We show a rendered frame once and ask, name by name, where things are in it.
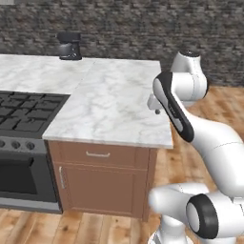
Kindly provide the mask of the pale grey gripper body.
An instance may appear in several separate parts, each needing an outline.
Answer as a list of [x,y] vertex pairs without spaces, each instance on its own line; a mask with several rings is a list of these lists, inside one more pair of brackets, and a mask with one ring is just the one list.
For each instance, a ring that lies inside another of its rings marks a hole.
[[150,94],[150,96],[148,98],[147,106],[151,111],[155,111],[155,110],[162,111],[163,110],[163,106],[152,93]]

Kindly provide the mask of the black gas hob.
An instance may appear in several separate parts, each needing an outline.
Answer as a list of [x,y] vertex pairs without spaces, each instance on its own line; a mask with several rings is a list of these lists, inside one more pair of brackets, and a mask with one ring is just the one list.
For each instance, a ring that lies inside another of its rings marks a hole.
[[68,94],[0,91],[0,136],[41,139]]

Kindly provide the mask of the brown wooden cupboard door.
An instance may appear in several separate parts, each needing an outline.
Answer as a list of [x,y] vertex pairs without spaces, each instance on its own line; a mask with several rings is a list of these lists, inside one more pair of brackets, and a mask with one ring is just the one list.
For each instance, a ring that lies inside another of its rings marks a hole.
[[143,215],[147,172],[117,168],[62,166],[59,183],[64,209],[95,214]]

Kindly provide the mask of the black stand mixer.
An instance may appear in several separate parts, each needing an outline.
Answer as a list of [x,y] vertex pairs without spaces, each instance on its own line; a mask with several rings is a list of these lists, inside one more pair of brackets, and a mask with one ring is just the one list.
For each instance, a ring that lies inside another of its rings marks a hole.
[[81,60],[82,55],[80,52],[81,36],[78,32],[62,31],[56,34],[59,41],[59,58],[61,60]]

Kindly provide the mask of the brown wooden drawer front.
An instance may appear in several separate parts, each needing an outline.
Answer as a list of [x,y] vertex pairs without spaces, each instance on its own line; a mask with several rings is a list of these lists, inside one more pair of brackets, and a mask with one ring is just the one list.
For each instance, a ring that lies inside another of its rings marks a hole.
[[[99,166],[132,168],[146,170],[149,150],[130,146],[86,144],[78,142],[60,142],[61,158],[68,163],[81,163]],[[110,153],[110,157],[86,156],[90,153]]]

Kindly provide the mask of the grey and black oven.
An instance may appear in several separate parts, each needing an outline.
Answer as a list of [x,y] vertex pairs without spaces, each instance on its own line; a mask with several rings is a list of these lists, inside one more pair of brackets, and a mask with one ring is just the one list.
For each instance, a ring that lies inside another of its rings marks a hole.
[[[43,139],[0,136],[0,208],[61,214],[51,159]],[[20,143],[20,148],[11,142]],[[29,150],[27,142],[35,147]]]

